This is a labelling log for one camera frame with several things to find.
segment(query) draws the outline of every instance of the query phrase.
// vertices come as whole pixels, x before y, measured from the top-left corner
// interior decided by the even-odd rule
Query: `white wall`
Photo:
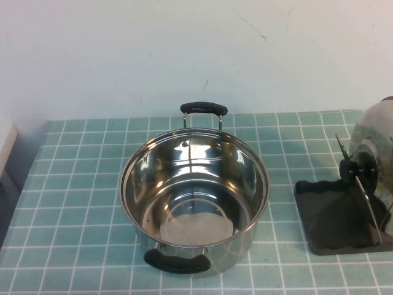
[[[391,0],[2,0],[0,116],[366,108],[393,94]]]

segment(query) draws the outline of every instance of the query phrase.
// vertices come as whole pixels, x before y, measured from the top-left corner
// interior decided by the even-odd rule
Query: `countertop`
[[[249,254],[208,278],[147,266],[118,197],[132,153],[182,128],[182,117],[51,122],[0,251],[0,293],[393,294],[393,253],[314,255],[292,193],[301,179],[338,179],[335,133],[348,145],[361,113],[224,117],[223,130],[262,155],[271,195]],[[218,119],[189,124],[217,128]]]

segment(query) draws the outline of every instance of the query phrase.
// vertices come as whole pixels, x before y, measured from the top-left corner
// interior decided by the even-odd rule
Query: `black handle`
[[[166,256],[158,249],[151,249],[143,257],[145,262],[156,269],[164,272],[190,275],[192,273],[205,272],[210,268],[209,259],[200,254],[194,258]]]
[[[215,114],[217,116],[225,116],[228,112],[226,106],[222,106],[217,103],[208,103],[205,101],[197,101],[195,103],[185,103],[182,104],[180,110],[184,114],[192,114],[193,112],[198,112],[201,114]]]

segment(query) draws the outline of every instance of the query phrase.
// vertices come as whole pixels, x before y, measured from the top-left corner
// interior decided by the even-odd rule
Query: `teal tile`
[[[16,267],[21,255],[22,249],[2,248],[0,251],[0,268]]]
[[[98,174],[94,183],[95,189],[115,189],[119,181],[120,174]]]
[[[82,245],[105,245],[108,234],[109,226],[86,226],[82,237]]]
[[[86,224],[109,224],[112,218],[112,207],[89,208]]]
[[[60,209],[37,209],[33,226],[55,226],[60,217]]]
[[[64,208],[61,213],[61,226],[81,226],[85,222],[87,208]]]
[[[283,155],[264,155],[262,158],[265,166],[269,168],[286,168]]]
[[[282,287],[280,269],[276,265],[253,265],[252,277],[255,288]]]
[[[309,155],[314,168],[336,167],[336,162],[331,154]]]
[[[72,291],[94,291],[99,289],[102,269],[76,269],[72,281]]]
[[[130,288],[131,267],[105,268],[102,290],[128,290]]]
[[[51,160],[56,153],[55,146],[42,146],[39,148],[36,160]]]
[[[59,143],[60,133],[46,134],[42,141],[42,146],[56,146]]]
[[[10,226],[30,226],[35,209],[15,209]]]
[[[349,295],[379,295],[378,289],[350,289]]]
[[[86,120],[67,120],[64,132],[82,132],[85,130]]]
[[[382,264],[373,263],[373,270],[376,281],[380,286],[391,286],[393,281],[393,263]]]
[[[29,175],[25,181],[24,190],[40,190],[44,187],[46,176]]]
[[[313,265],[317,287],[344,287],[343,276],[338,265]]]
[[[80,247],[76,266],[101,266],[104,263],[105,246]]]
[[[149,126],[149,118],[129,118],[128,130],[139,131],[147,130]]]
[[[112,206],[117,197],[115,189],[93,190],[90,206]]]
[[[47,269],[42,284],[43,291],[68,291],[72,269]]]
[[[291,204],[270,204],[273,221],[298,221],[297,207]]]
[[[345,126],[325,126],[326,137],[328,139],[335,139],[336,133],[340,136],[340,138],[349,138],[348,132],[346,131]]]
[[[17,208],[37,207],[41,192],[22,192],[19,197]]]
[[[54,160],[50,174],[71,174],[75,160]]]
[[[85,133],[82,138],[82,144],[102,144],[104,132]]]
[[[86,132],[100,132],[106,129],[106,119],[91,119],[86,122]]]
[[[78,159],[96,159],[101,152],[101,146],[81,146]]]
[[[50,121],[47,132],[61,132],[64,127],[64,121]]]
[[[286,155],[288,168],[311,168],[308,155]]]
[[[125,132],[107,132],[104,144],[124,144]]]
[[[344,125],[343,115],[340,112],[321,114],[325,125]]]
[[[274,224],[276,238],[279,242],[302,242],[302,232],[299,222],[285,222]]]
[[[258,128],[258,139],[260,141],[280,140],[280,135],[278,133],[278,127],[259,127]]]
[[[340,178],[336,168],[315,169],[315,177],[317,181],[336,181]]]
[[[54,227],[33,227],[27,238],[26,246],[50,246],[54,235]]]
[[[283,265],[282,276],[286,288],[309,288],[313,286],[308,265]]]
[[[346,124],[356,124],[363,115],[363,111],[343,111],[343,114]]]
[[[326,139],[322,126],[303,126],[303,136],[305,140],[324,140]]]
[[[299,115],[302,125],[322,125],[321,116],[319,114]]]
[[[302,140],[302,130],[300,127],[280,127],[282,140]]]
[[[78,248],[76,247],[54,247],[48,260],[49,267],[74,266]]]
[[[254,244],[250,249],[251,263],[278,263],[276,244]]]
[[[309,154],[330,152],[327,140],[306,140],[306,146]]]
[[[279,243],[281,263],[307,263],[307,252],[303,243]]]
[[[293,190],[291,186],[270,187],[271,202],[294,202]]]
[[[121,159],[101,159],[98,165],[98,173],[119,173]]]
[[[315,181],[314,173],[312,169],[301,169],[301,170],[290,170],[290,180],[292,184],[296,184],[297,181]]]
[[[289,184],[287,170],[269,170],[270,184]]]
[[[44,267],[48,254],[48,248],[25,248],[19,267]]]
[[[71,175],[49,175],[45,189],[67,189]]]
[[[220,288],[221,277],[220,275],[212,275],[210,277],[193,277],[192,288]]]
[[[161,288],[162,289],[190,288],[190,277],[188,275],[177,275],[175,273],[163,272]]]
[[[150,266],[135,267],[132,286],[135,290],[160,289],[160,271]]]
[[[257,225],[257,230],[255,232],[254,237],[255,242],[273,242],[274,241],[274,233],[273,226],[269,222],[261,223],[259,222]]]
[[[342,268],[348,286],[375,286],[370,265],[344,264],[342,265]]]
[[[193,128],[212,128],[213,121],[216,119],[211,115],[198,115],[194,114],[187,117],[187,126]]]
[[[23,246],[27,237],[28,229],[10,229],[8,228],[3,246]]]
[[[69,184],[70,189],[91,189],[93,187],[94,175],[73,175]]]
[[[286,154],[306,154],[306,146],[303,141],[283,141],[282,146]]]
[[[114,224],[130,224],[130,220],[128,216],[125,214],[122,207],[115,207],[115,211],[113,213],[113,223]]]
[[[15,270],[0,269],[0,291],[8,292],[12,279],[14,278]]]
[[[260,152],[262,155],[282,154],[282,147],[279,141],[259,142]]]
[[[236,137],[243,141],[256,141],[257,131],[255,128],[236,128]]]
[[[135,242],[135,228],[132,225],[112,226],[109,243],[133,244]]]
[[[103,146],[101,158],[121,158],[123,157],[123,145]]]
[[[90,191],[68,191],[65,201],[66,207],[87,206],[90,199]]]
[[[105,265],[130,266],[133,263],[134,246],[109,245]]]
[[[224,288],[251,288],[250,267],[236,265],[222,274]]]
[[[299,117],[295,113],[277,114],[280,126],[299,125]]]
[[[236,127],[255,127],[254,115],[234,115]]]
[[[277,126],[277,117],[275,114],[255,115],[257,126]]]
[[[149,130],[169,130],[169,117],[150,118]]]
[[[12,291],[38,291],[43,269],[18,269]]]
[[[152,140],[153,138],[159,137],[160,135],[166,133],[166,131],[149,131],[149,135],[147,137],[148,140]]]
[[[106,131],[126,131],[127,119],[108,119]]]
[[[124,148],[124,157],[130,158],[141,146],[141,144],[127,144]]]
[[[79,145],[82,139],[82,133],[63,133],[60,138],[61,146]]]
[[[55,154],[55,159],[75,159],[78,148],[78,146],[59,146]]]
[[[59,227],[57,229],[55,242],[56,246],[70,246],[78,245],[80,235],[82,234],[82,227]]]
[[[95,173],[98,160],[77,160],[74,173]]]

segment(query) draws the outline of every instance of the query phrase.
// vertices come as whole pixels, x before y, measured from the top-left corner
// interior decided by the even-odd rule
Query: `white grout line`
[[[87,125],[87,120],[85,120],[84,131],[86,130],[86,125]],[[77,157],[77,158],[78,158],[78,155],[79,155],[80,144],[82,143],[83,134],[84,134],[84,133],[82,132],[82,136],[80,137],[80,142],[79,142],[78,151],[77,151],[77,154],[76,154],[76,157]],[[73,173],[74,170],[75,170],[75,166],[76,166],[76,161],[74,162],[74,166],[72,167],[72,173]],[[51,242],[51,244],[50,244],[48,258],[47,258],[47,260],[46,260],[46,262],[45,262],[44,273],[42,274],[41,283],[40,283],[40,285],[39,285],[39,292],[42,291],[42,286],[43,286],[43,284],[44,284],[44,278],[45,278],[45,274],[46,274],[46,271],[47,271],[48,262],[49,262],[49,259],[50,259],[50,255],[52,254],[53,244],[55,243],[55,237],[56,237],[56,234],[57,234],[57,230],[58,230],[58,228],[59,228],[59,225],[60,225],[61,215],[63,214],[64,204],[66,203],[66,199],[67,199],[67,198],[66,198],[66,197],[67,197],[67,193],[68,193],[69,187],[71,186],[71,180],[72,180],[72,177],[70,177],[70,178],[69,178],[69,181],[68,181],[67,190],[66,190],[66,193],[65,193],[65,196],[64,196],[64,200],[63,200],[63,204],[62,204],[62,206],[61,206],[60,213],[59,213],[59,217],[58,217],[58,220],[57,220],[57,224],[56,224],[56,228],[55,228],[55,233],[54,233],[54,235],[53,235],[52,242]]]
[[[63,123],[63,129],[61,129],[59,141],[57,142],[57,146],[56,146],[56,148],[55,148],[55,153],[53,154],[53,158],[52,158],[52,161],[51,161],[50,166],[49,166],[48,174],[47,174],[46,177],[45,177],[45,181],[44,181],[44,184],[43,184],[43,186],[42,186],[42,190],[41,190],[41,193],[40,193],[38,202],[37,202],[37,207],[36,207],[35,210],[34,210],[34,214],[33,214],[33,217],[32,217],[32,219],[31,219],[31,224],[30,224],[30,226],[33,225],[34,219],[35,219],[35,217],[36,217],[37,209],[38,209],[38,204],[39,204],[40,201],[41,201],[42,194],[43,194],[43,192],[44,192],[44,188],[45,188],[45,185],[46,185],[47,180],[48,180],[48,177],[49,177],[49,171],[50,171],[50,169],[52,168],[53,160],[54,160],[54,158],[55,158],[55,156],[56,156],[57,149],[58,149],[58,147],[59,147],[61,137],[63,136],[63,132],[64,132],[65,127],[66,127],[66,122],[64,121],[64,123]],[[26,240],[25,240],[25,242],[24,242],[24,244],[23,244],[23,248],[22,248],[22,251],[21,251],[21,253],[20,253],[20,257],[19,257],[18,263],[17,263],[17,269],[19,268],[20,262],[21,262],[22,257],[23,257],[23,253],[25,252],[25,247],[26,247],[27,241],[28,241],[28,239],[29,239],[30,232],[31,232],[31,227],[28,229],[28,232],[27,232],[27,235],[26,235]],[[16,277],[17,277],[17,272],[18,272],[17,269],[15,270],[14,276],[12,277],[12,281],[11,281],[11,284],[10,284],[9,291],[12,291],[12,288],[14,287],[15,279],[16,279]]]
[[[106,130],[107,130],[107,128],[108,128],[108,119],[106,119],[106,125],[105,125],[105,132],[104,132],[104,137],[103,137],[103,143],[102,143],[101,149],[100,149],[100,151],[99,151],[99,156],[100,156],[100,157],[101,157],[101,154],[102,154],[102,152],[103,152],[104,140],[105,140],[105,135],[106,135]],[[96,167],[96,173],[98,172],[98,167],[99,167],[99,158],[98,158],[98,163],[97,163],[97,167]],[[96,183],[96,176],[94,177],[93,184],[92,184],[92,188],[94,188],[95,183]],[[90,204],[91,204],[91,197],[92,197],[92,195],[93,195],[93,189],[92,189],[91,192],[90,192],[90,196],[89,196],[89,199],[88,199],[88,206],[90,206]],[[88,211],[89,211],[89,208],[87,208],[86,215],[85,215],[85,219],[84,219],[84,226],[82,227],[82,231],[81,231],[81,233],[80,233],[79,245],[78,245],[78,248],[77,248],[77,251],[76,251],[76,258],[75,258],[75,261],[74,261],[74,268],[73,268],[73,270],[72,270],[71,281],[69,282],[68,294],[70,294],[70,292],[71,292],[72,283],[73,283],[74,277],[75,277],[75,269],[76,269],[76,264],[77,264],[77,261],[78,261],[78,255],[79,255],[79,251],[80,251],[80,246],[81,246],[81,244],[82,244],[82,238],[83,238],[83,236],[84,236],[84,231],[85,231],[85,225],[86,225],[86,221],[87,221]]]

